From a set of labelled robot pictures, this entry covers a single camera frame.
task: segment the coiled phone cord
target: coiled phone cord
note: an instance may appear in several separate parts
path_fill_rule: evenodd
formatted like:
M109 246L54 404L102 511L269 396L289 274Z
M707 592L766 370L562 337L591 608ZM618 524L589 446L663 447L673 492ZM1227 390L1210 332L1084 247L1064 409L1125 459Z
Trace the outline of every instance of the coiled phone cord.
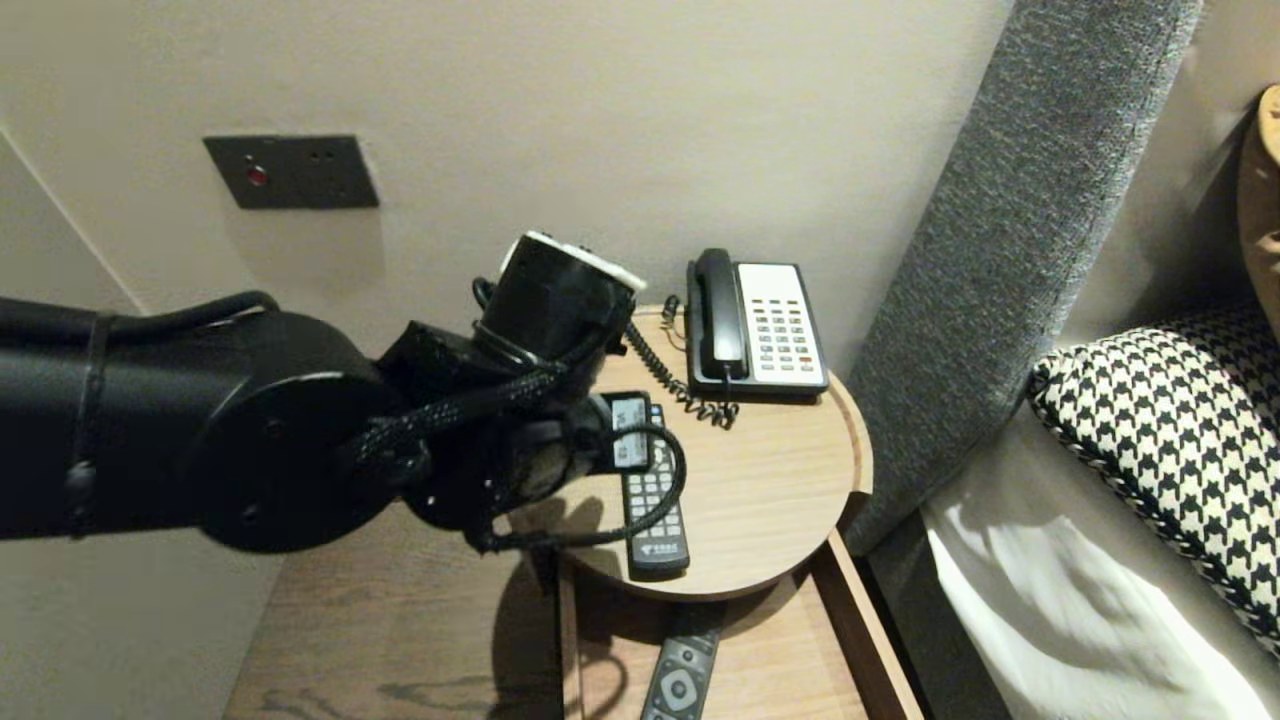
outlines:
M662 306L662 322L664 328L671 328L676 320L676 311L680 309L680 299L675 295L667 297L667 301ZM644 361L645 366L649 368L649 373L658 380L662 387L667 388L667 392L676 397L685 413L691 413L698 415L699 420L705 420L717 428L730 429L733 427L733 421L737 420L737 414L741 410L737 402L723 401L708 401L704 398L695 397L689 389L689 383L681 380L667 364L658 357L658 354L649 347L644 337L640 336L640 331L636 328L635 323L627 323L627 329L623 333L631 347L636 350L640 355L640 360ZM728 395L730 388L728 372L724 373L724 393Z

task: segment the wooden tabletop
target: wooden tabletop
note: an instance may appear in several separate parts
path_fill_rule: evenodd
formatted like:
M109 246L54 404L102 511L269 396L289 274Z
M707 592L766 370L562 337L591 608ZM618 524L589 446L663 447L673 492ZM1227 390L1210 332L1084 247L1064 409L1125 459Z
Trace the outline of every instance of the wooden tabletop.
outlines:
M657 307L635 314L640 334L677 375L685 355L660 328ZM682 329L682 320L676 322ZM626 543L566 551L582 566L657 598L708 601L750 593L778 580L826 539L851 492L872 489L867 425L832 377L814 405L742 404L726 432L686 414L636 352L611 357L596 392L645 389L663 405L667 427L685 448L689 479L680 500L690 566L662 582L627 574ZM623 523L617 475L582 478L513 519L521 528L590 532Z

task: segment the remote control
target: remote control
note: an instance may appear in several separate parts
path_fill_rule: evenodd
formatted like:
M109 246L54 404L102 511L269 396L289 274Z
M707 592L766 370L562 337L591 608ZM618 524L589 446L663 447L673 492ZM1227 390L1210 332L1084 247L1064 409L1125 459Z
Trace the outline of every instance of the remote control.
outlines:
M663 424L662 406L649 406L649 421ZM620 425L618 413L614 413L614 427ZM662 438L648 437L653 450L653 465L646 473L627 473L622 475L622 502L626 507L627 523L644 516L662 501L671 489L675 464L671 450ZM689 568L689 542L685 538L685 521L677 502L660 523L648 530L627 538L627 569L631 579L660 579L680 574Z
M644 701L644 720L698 720L707 702L723 602L680 605Z

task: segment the black robotic arm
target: black robotic arm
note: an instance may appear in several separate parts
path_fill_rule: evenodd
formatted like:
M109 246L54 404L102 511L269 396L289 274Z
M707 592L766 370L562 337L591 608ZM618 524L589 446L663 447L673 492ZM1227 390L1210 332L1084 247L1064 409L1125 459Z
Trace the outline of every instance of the black robotic arm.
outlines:
M242 293L154 318L0 299L0 538L198 527L255 552L330 542L397 497L480 551L653 525L684 456L589 395L644 283L540 233L517 241L465 338L420 323L379 360ZM627 528L499 536L493 519L664 437L672 492Z

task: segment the pillow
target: pillow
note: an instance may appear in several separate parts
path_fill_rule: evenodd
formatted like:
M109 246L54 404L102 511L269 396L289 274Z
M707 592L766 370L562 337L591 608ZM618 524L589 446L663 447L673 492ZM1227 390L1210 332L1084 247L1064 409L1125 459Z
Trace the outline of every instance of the pillow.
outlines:
M1280 343L1256 304L1037 363L1041 421L1280 660Z
M1244 133L1235 199L1244 266L1280 338L1280 85L1262 94Z

